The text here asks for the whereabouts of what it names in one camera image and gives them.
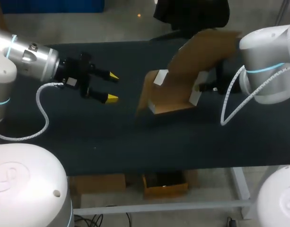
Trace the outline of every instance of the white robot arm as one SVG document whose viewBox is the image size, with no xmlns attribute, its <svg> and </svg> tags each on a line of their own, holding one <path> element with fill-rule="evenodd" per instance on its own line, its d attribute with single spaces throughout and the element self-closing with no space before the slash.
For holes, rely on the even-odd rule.
<svg viewBox="0 0 290 227">
<path fill-rule="evenodd" d="M 94 91 L 89 83 L 92 76 L 111 82 L 117 82 L 118 77 L 110 71 L 98 69 L 90 60 L 91 56 L 87 53 L 82 53 L 77 60 L 60 59 L 59 53 L 52 48 L 0 30 L 0 121 L 17 73 L 41 82 L 61 82 L 66 87 L 79 90 L 82 98 L 93 98 L 101 103 L 116 102 L 118 97 Z"/>
</svg>

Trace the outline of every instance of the black fabric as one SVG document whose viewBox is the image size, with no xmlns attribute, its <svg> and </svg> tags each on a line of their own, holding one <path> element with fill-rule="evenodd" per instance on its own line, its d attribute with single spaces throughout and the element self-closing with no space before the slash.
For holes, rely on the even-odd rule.
<svg viewBox="0 0 290 227">
<path fill-rule="evenodd" d="M 228 0 L 158 0 L 154 17 L 173 30 L 198 32 L 224 27 L 230 16 Z"/>
<path fill-rule="evenodd" d="M 62 57 L 87 51 L 98 67 L 114 72 L 119 84 L 99 79 L 92 84 L 118 95 L 120 101 L 102 105 L 81 99 L 74 90 L 49 88 L 41 100 L 51 124 L 42 136 L 25 143 L 51 151 L 69 175 L 290 164 L 290 99 L 275 105 L 251 101 L 225 127 L 220 126 L 224 97 L 217 93 L 203 94 L 193 109 L 159 116 L 146 111 L 135 118 L 146 73 L 165 69 L 183 44 L 54 45 Z M 240 65 L 239 57 L 225 70 L 234 72 Z M 0 133 L 21 137 L 42 128 L 44 120 L 35 104 L 39 86 L 38 81 L 18 76 Z M 244 98 L 231 96 L 228 112 Z"/>
</svg>

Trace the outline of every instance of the cardboard flap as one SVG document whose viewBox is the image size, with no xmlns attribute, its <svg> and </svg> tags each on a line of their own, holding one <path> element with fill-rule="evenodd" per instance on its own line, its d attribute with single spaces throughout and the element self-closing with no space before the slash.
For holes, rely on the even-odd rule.
<svg viewBox="0 0 290 227">
<path fill-rule="evenodd" d="M 238 35 L 239 32 L 214 30 L 195 35 L 173 57 L 168 72 L 148 72 L 137 112 L 148 107 L 154 114 L 194 107 L 189 99 L 198 73 L 209 71 L 220 60 L 234 54 Z"/>
<path fill-rule="evenodd" d="M 239 32 L 205 30 L 193 36 L 173 57 L 168 65 L 172 75 L 198 74 L 209 70 L 218 61 L 236 50 Z"/>
</svg>

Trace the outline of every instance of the table leg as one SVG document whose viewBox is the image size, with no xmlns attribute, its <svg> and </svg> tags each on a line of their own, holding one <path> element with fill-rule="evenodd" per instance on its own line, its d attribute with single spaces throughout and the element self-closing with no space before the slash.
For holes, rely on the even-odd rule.
<svg viewBox="0 0 290 227">
<path fill-rule="evenodd" d="M 241 210 L 243 219 L 254 219 L 257 217 L 257 210 L 256 210 L 256 201 L 259 194 L 259 191 L 263 185 L 263 183 L 271 176 L 274 172 L 280 169 L 282 166 L 269 166 L 266 172 L 264 173 L 262 179 L 259 181 L 258 185 L 255 187 L 253 192 L 250 195 L 251 198 L 251 205 L 249 207 L 243 207 Z"/>
<path fill-rule="evenodd" d="M 275 26 L 278 26 L 281 23 L 281 20 L 282 20 L 283 16 L 285 15 L 285 13 L 289 7 L 289 4 L 290 4 L 290 0 L 283 0 L 282 1 L 281 8 L 279 10 L 279 13 L 277 15 L 277 19 L 275 22 Z"/>
</svg>

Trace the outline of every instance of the concrete floor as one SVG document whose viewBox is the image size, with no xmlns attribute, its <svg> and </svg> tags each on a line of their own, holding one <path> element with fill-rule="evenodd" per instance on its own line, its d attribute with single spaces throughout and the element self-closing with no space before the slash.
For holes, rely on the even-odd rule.
<svg viewBox="0 0 290 227">
<path fill-rule="evenodd" d="M 245 35 L 275 23 L 281 0 L 228 0 L 225 29 Z M 152 15 L 154 0 L 106 0 L 99 14 L 8 14 L 10 31 L 42 44 L 148 40 L 171 31 Z M 290 7 L 282 24 L 290 24 Z"/>
<path fill-rule="evenodd" d="M 249 190 L 253 190 L 263 176 L 266 167 L 244 168 Z M 130 186 L 125 192 L 85 194 L 82 196 L 83 208 L 104 207 L 108 205 L 139 205 L 166 202 L 190 201 L 229 201 L 237 199 L 229 169 L 201 169 L 198 171 L 199 188 L 192 188 L 184 197 L 167 200 L 144 200 L 142 187 Z M 257 220 L 243 220 L 240 208 L 212 210 L 183 210 L 133 213 L 134 227 L 225 227 L 226 218 L 237 220 L 239 227 L 259 227 Z M 104 215 L 102 227 L 128 227 L 124 214 Z"/>
<path fill-rule="evenodd" d="M 225 29 L 243 34 L 275 23 L 281 0 L 229 0 L 231 16 Z M 5 15 L 11 32 L 42 44 L 92 43 L 148 40 L 170 32 L 170 26 L 152 17 L 154 0 L 106 0 L 102 14 L 22 14 Z M 282 24 L 290 23 L 290 7 Z M 252 188 L 265 167 L 245 168 Z M 192 189 L 175 201 L 233 200 L 230 176 L 226 169 L 200 170 L 200 188 Z M 83 195 L 82 207 L 146 203 L 142 193 L 128 188 L 124 193 Z M 241 220 L 239 209 L 190 210 L 135 213 L 134 227 L 224 227 L 226 217 L 239 220 L 240 227 L 258 227 L 255 220 Z M 102 227 L 127 227 L 125 215 L 105 215 Z"/>
</svg>

